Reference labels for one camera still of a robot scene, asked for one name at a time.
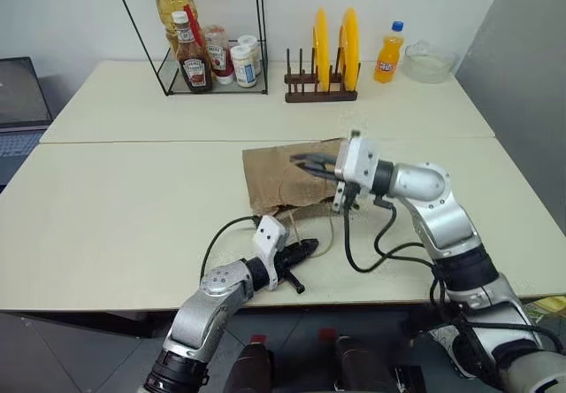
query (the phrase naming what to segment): silver robot arm segment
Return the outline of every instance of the silver robot arm segment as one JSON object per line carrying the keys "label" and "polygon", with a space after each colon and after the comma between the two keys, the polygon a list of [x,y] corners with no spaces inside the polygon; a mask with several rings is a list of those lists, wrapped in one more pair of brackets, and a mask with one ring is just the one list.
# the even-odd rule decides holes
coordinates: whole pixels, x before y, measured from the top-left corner
{"label": "silver robot arm segment", "polygon": [[237,260],[204,275],[199,289],[177,312],[163,349],[139,391],[196,393],[206,384],[207,364],[228,319],[255,291],[277,287],[274,258],[286,239],[285,228],[273,217],[264,216],[253,240],[256,258]]}
{"label": "silver robot arm segment", "polygon": [[370,141],[353,137],[342,143],[334,174],[339,180],[335,211],[348,203],[348,185],[356,185],[354,191],[360,195],[376,196],[376,204],[388,196],[407,207],[417,235],[446,283],[450,301],[470,326],[475,325],[466,335],[482,355],[480,366],[491,368],[500,387],[513,392],[544,391],[537,389],[566,376],[566,358],[543,351],[532,331],[477,327],[532,323],[505,276],[495,269],[470,217],[456,202],[446,170],[432,163],[394,165],[380,160]]}

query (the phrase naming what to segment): blue bottle cap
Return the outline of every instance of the blue bottle cap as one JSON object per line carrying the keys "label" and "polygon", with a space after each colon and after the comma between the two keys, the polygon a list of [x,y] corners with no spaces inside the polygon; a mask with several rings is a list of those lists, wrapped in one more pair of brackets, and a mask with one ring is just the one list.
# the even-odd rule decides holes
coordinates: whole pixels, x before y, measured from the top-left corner
{"label": "blue bottle cap", "polygon": [[394,21],[391,28],[393,29],[394,32],[401,32],[403,30],[403,22],[402,21]]}

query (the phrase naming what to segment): spice jar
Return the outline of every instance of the spice jar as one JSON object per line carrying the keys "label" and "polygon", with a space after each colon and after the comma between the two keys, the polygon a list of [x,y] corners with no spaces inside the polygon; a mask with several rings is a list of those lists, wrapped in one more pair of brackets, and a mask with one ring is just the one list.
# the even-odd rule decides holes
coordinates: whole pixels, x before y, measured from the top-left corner
{"label": "spice jar", "polygon": [[262,61],[257,38],[253,35],[240,36],[238,38],[238,44],[248,45],[251,48],[252,57],[254,58],[254,69],[256,70],[256,75],[260,74],[262,72]]}
{"label": "spice jar", "polygon": [[224,28],[207,26],[204,28],[204,36],[206,38],[206,49],[212,63],[212,71],[216,74],[218,83],[229,85],[233,82],[233,64]]}
{"label": "spice jar", "polygon": [[238,84],[243,88],[254,86],[257,78],[251,48],[247,45],[237,45],[230,49],[230,55]]}

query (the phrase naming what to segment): cooking oil bottle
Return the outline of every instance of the cooking oil bottle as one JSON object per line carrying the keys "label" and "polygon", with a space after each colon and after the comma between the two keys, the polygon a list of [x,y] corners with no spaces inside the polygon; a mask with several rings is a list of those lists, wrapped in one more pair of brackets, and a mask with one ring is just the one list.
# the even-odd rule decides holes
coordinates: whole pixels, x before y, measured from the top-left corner
{"label": "cooking oil bottle", "polygon": [[395,21],[391,26],[391,33],[383,38],[383,48],[378,55],[378,63],[373,74],[373,79],[379,83],[388,83],[393,79],[403,45],[402,30],[402,21]]}
{"label": "cooking oil bottle", "polygon": [[177,32],[175,31],[175,23],[173,23],[172,14],[176,11],[183,11],[185,5],[189,5],[195,18],[198,19],[196,12],[196,5],[194,0],[156,0],[157,10],[159,11],[159,18],[165,26],[165,37],[171,45],[173,55],[177,53],[179,48],[179,40],[177,39]]}

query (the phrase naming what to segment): laptop screen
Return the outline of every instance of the laptop screen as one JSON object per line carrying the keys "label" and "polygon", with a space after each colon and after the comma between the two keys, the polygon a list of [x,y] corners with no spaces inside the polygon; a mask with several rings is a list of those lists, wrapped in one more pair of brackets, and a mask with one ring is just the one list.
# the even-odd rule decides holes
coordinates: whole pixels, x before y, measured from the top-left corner
{"label": "laptop screen", "polygon": [[31,59],[0,59],[0,128],[50,122],[50,112]]}

